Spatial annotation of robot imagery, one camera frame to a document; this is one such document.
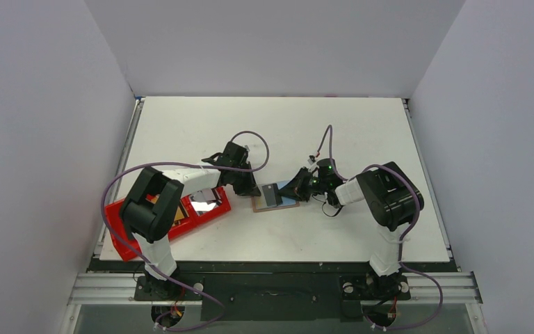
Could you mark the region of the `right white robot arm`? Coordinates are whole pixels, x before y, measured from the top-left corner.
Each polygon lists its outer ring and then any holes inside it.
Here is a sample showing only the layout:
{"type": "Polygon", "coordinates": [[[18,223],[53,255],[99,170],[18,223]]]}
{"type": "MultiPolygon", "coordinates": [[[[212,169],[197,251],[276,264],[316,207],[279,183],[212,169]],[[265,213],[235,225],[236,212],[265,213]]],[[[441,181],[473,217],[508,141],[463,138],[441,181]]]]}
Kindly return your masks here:
{"type": "Polygon", "coordinates": [[[333,158],[321,159],[309,168],[301,168],[278,194],[299,202],[323,195],[337,213],[349,205],[365,202],[377,223],[380,243],[371,253],[369,265],[379,277],[400,271],[406,235],[424,208],[420,190],[393,161],[373,164],[343,180],[337,175],[333,158]]]}

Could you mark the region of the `silver mirrored card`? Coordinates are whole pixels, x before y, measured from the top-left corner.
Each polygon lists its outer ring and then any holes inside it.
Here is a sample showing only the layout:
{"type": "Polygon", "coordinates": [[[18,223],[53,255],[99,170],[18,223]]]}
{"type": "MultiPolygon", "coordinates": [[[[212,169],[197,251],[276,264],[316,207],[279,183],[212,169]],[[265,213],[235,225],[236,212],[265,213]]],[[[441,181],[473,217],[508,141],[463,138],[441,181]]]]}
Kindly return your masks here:
{"type": "Polygon", "coordinates": [[[222,198],[216,189],[203,189],[189,195],[193,210],[198,216],[209,213],[222,205],[222,198]]]}

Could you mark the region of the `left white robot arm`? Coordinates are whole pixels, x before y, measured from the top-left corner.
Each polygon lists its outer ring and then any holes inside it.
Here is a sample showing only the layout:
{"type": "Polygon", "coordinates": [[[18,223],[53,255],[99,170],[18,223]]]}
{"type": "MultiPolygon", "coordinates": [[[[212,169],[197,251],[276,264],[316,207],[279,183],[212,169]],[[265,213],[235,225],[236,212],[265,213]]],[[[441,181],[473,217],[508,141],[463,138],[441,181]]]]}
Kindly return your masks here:
{"type": "Polygon", "coordinates": [[[199,191],[230,185],[239,196],[258,196],[260,191],[248,162],[248,149],[232,141],[222,152],[202,160],[200,166],[163,172],[142,169],[120,208],[127,233],[135,239],[145,262],[149,281],[166,288],[177,282],[178,265],[168,233],[182,198],[199,191]]]}

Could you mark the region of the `tan leather card holder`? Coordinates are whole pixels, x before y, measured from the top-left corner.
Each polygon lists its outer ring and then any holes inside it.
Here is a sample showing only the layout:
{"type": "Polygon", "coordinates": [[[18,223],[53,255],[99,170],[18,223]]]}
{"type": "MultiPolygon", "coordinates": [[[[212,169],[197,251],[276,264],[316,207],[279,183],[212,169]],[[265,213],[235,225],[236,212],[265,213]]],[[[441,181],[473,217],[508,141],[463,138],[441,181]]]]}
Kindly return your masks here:
{"type": "Polygon", "coordinates": [[[252,211],[259,213],[299,207],[300,203],[297,200],[277,194],[277,191],[288,183],[289,181],[285,180],[270,184],[259,184],[260,195],[251,197],[252,211]]]}

